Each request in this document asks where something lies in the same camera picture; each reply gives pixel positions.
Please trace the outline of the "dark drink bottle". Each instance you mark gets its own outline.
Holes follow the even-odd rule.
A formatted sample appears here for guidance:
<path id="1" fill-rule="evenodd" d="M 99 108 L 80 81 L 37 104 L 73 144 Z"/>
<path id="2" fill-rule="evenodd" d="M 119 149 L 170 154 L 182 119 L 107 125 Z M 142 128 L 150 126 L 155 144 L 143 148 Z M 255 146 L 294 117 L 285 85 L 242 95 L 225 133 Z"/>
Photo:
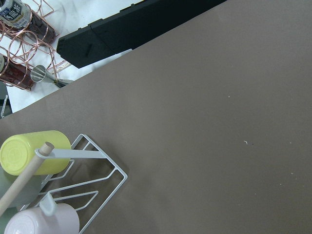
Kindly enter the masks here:
<path id="1" fill-rule="evenodd" d="M 9 61 L 3 54 L 0 55 L 0 79 L 6 83 L 31 91 L 34 82 L 31 80 L 30 72 L 29 68 Z"/>
<path id="2" fill-rule="evenodd" d="M 53 27 L 20 0 L 1 0 L 0 19 L 18 31 L 31 31 L 45 43 L 50 44 L 56 38 Z"/>

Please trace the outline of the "upper dark drink bottle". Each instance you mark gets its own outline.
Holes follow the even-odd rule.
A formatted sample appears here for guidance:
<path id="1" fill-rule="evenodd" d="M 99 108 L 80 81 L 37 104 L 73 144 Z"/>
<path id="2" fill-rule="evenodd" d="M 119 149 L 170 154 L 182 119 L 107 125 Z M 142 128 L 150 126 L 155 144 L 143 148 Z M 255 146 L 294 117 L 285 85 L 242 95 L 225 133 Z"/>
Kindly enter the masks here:
<path id="1" fill-rule="evenodd" d="M 53 27 L 20 0 L 1 0 L 0 19 L 18 31 L 31 31 L 45 43 L 50 44 L 56 38 Z"/>

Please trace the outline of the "steel jigger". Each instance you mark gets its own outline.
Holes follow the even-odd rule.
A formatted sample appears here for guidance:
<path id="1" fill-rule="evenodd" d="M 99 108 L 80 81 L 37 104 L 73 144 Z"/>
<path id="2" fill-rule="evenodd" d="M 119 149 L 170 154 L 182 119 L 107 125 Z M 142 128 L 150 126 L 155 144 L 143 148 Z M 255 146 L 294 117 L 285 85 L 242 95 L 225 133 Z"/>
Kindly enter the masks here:
<path id="1" fill-rule="evenodd" d="M 43 65 L 35 66 L 30 73 L 31 80 L 35 83 L 50 83 L 58 88 L 62 88 L 73 81 L 70 79 L 58 79 L 55 75 L 50 73 Z"/>

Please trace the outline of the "black long box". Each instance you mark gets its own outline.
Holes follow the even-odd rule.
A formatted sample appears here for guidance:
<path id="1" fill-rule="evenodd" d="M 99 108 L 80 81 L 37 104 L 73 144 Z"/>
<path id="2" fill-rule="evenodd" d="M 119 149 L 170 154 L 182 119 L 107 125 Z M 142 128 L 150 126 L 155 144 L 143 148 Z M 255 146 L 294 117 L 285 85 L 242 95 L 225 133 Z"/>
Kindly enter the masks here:
<path id="1" fill-rule="evenodd" d="M 143 0 L 61 37 L 57 53 L 76 68 L 136 49 L 220 5 L 220 0 Z"/>

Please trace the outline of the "yellow cup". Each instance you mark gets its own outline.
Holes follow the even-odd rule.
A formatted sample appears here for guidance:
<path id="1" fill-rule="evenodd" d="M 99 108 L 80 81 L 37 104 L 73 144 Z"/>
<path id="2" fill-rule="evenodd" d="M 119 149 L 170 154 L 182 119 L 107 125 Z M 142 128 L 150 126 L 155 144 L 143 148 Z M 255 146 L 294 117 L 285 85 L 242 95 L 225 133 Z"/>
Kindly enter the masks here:
<path id="1" fill-rule="evenodd" d="M 9 174 L 18 176 L 35 155 L 35 149 L 50 142 L 56 149 L 71 149 L 67 136 L 60 131 L 49 130 L 19 134 L 9 137 L 0 148 L 0 164 Z"/>

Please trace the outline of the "lower dark drink bottle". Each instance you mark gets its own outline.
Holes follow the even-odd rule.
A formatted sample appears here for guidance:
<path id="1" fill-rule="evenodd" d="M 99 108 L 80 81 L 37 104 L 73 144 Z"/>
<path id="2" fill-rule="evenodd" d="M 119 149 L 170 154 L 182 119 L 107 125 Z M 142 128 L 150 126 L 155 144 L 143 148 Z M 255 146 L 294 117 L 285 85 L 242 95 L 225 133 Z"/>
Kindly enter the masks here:
<path id="1" fill-rule="evenodd" d="M 3 54 L 0 55 L 0 79 L 6 83 L 31 91 L 34 82 L 31 80 L 30 72 L 29 68 L 9 61 Z"/>

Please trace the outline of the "pink cup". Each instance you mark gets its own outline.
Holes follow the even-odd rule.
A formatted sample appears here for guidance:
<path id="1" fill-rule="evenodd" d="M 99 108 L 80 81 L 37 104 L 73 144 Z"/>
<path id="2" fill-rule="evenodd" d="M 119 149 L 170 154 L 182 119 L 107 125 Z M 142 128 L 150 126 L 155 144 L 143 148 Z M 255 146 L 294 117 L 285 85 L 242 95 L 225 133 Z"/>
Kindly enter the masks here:
<path id="1" fill-rule="evenodd" d="M 14 215 L 6 225 L 5 234 L 78 234 L 79 217 L 68 204 L 57 205 L 56 213 L 46 216 L 41 208 L 31 208 Z"/>

